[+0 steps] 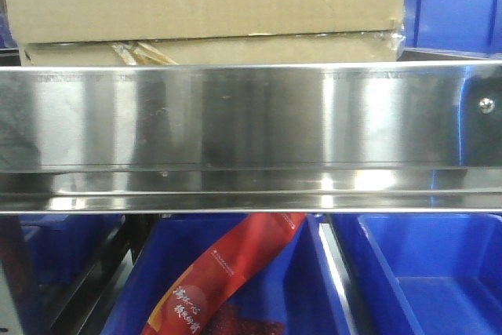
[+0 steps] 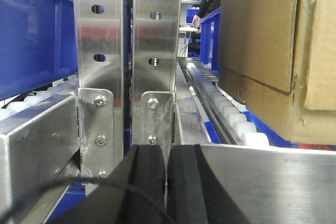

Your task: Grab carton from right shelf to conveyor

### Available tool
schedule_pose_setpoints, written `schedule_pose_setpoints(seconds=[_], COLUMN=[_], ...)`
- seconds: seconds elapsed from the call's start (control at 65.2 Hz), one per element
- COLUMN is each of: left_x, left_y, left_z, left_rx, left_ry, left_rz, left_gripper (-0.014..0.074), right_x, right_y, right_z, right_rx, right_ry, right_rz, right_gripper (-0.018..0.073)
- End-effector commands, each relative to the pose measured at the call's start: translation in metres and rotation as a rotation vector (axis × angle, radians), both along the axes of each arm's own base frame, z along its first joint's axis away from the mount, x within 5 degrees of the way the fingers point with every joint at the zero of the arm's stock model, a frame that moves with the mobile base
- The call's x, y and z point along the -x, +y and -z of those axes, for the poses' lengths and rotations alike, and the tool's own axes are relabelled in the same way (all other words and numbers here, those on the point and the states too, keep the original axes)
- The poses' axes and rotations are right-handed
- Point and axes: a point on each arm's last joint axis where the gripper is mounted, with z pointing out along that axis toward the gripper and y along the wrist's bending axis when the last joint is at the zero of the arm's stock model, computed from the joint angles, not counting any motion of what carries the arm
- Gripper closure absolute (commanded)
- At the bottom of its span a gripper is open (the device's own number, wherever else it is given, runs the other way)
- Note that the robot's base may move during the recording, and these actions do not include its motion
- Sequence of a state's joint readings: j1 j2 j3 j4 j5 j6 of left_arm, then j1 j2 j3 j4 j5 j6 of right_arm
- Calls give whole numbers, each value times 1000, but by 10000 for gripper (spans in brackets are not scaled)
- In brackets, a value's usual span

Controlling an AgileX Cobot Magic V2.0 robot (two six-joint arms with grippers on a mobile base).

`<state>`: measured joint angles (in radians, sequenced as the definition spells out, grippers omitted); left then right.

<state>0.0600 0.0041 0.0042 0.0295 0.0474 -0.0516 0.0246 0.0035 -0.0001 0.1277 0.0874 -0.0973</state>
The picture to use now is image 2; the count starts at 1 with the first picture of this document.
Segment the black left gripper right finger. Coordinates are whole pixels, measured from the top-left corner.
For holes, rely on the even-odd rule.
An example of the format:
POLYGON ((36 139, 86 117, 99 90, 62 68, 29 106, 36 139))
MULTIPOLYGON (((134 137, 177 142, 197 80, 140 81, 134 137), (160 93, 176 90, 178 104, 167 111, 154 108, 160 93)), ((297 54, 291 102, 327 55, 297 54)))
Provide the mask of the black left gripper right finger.
POLYGON ((176 223, 335 223, 335 152, 177 145, 167 167, 176 223))

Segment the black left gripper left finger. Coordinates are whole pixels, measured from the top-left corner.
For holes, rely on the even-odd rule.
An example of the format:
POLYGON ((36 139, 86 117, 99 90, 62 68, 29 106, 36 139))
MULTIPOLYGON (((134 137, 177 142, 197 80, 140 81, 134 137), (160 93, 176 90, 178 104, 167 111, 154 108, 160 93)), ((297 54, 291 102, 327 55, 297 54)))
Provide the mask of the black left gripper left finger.
POLYGON ((167 223, 165 165, 157 145, 134 145, 89 196, 54 223, 167 223))

